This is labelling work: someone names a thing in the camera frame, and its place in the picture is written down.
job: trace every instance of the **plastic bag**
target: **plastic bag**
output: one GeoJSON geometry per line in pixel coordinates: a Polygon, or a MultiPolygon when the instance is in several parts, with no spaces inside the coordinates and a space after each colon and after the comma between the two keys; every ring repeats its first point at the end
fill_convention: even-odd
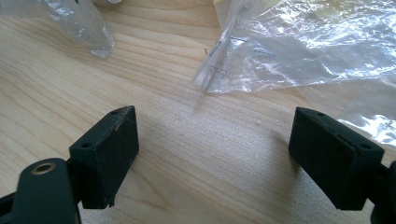
{"type": "Polygon", "coordinates": [[[367,81],[339,121],[396,150],[396,78],[367,81]]]}
{"type": "Polygon", "coordinates": [[[113,35],[90,0],[0,0],[0,15],[55,21],[74,41],[102,58],[115,46],[113,35]]]}
{"type": "Polygon", "coordinates": [[[320,111],[383,147],[396,150],[396,77],[298,90],[320,111]]]}
{"type": "Polygon", "coordinates": [[[229,7],[223,34],[193,79],[204,91],[271,90],[395,72],[392,0],[225,1],[215,2],[222,14],[229,7]]]}

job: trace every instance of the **mounting hole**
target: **mounting hole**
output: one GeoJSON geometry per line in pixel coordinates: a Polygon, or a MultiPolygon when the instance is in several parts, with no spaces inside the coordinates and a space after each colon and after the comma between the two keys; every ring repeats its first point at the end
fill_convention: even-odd
{"type": "Polygon", "coordinates": [[[92,143],[84,143],[84,144],[82,144],[81,146],[82,146],[82,147],[91,147],[91,146],[92,146],[92,143]]]}
{"type": "Polygon", "coordinates": [[[371,148],[371,147],[370,147],[369,145],[367,145],[367,144],[361,144],[361,147],[367,148],[367,149],[370,149],[370,148],[371,148]]]}
{"type": "Polygon", "coordinates": [[[33,169],[32,171],[32,175],[43,175],[48,173],[49,171],[55,169],[55,163],[53,162],[46,162],[46,163],[42,163],[37,165],[37,167],[35,167],[35,169],[33,169]]]}

